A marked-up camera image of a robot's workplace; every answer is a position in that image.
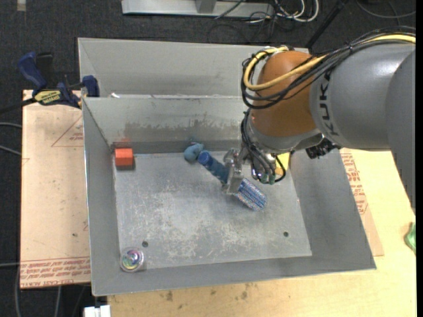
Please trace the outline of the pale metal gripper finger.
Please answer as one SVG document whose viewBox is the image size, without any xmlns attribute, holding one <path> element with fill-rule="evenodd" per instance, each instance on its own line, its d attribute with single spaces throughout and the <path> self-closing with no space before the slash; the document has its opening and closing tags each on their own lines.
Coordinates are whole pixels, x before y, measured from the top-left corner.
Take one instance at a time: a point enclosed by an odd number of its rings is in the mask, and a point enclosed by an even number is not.
<svg viewBox="0 0 423 317">
<path fill-rule="evenodd" d="M 239 187 L 244 179 L 244 174 L 235 169 L 230 169 L 227 182 L 222 186 L 222 191 L 225 194 L 235 195 L 239 192 Z"/>
</svg>

